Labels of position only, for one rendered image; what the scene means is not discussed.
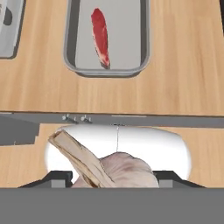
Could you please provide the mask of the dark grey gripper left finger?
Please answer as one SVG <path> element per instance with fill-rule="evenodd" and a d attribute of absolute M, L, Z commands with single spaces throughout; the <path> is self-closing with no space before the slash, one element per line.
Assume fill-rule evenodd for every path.
<path fill-rule="evenodd" d="M 21 185 L 21 188 L 68 188 L 73 184 L 72 178 L 71 171 L 50 171 L 42 179 Z"/>

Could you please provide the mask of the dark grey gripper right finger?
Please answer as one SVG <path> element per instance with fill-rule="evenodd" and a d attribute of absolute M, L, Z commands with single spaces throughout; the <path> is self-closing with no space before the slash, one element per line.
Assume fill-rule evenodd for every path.
<path fill-rule="evenodd" d="M 191 181 L 183 180 L 174 171 L 154 171 L 159 186 L 161 188 L 203 188 L 203 185 L 195 184 Z"/>

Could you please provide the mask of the pale garlic bulb with stem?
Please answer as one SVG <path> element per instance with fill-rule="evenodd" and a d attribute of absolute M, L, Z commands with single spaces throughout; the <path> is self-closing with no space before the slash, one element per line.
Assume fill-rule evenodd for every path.
<path fill-rule="evenodd" d="M 150 166 L 125 152 L 98 158 L 65 130 L 49 136 L 55 146 L 79 174 L 72 188 L 159 188 Z"/>

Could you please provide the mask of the red raw steak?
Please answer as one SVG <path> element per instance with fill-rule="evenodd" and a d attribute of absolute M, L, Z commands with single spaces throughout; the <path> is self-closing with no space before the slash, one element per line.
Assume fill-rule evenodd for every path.
<path fill-rule="evenodd" d="M 105 66 L 110 66 L 109 42 L 106 19 L 99 8 L 95 8 L 91 15 L 94 48 L 99 61 Z"/>

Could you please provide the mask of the white round plate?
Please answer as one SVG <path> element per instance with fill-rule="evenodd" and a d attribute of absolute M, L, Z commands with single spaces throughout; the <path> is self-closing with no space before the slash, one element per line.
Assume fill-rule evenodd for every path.
<path fill-rule="evenodd" d="M 162 129 L 130 126 L 78 124 L 62 128 L 98 158 L 121 151 L 141 158 L 154 171 L 173 171 L 187 180 L 192 169 L 191 154 L 176 133 Z"/>

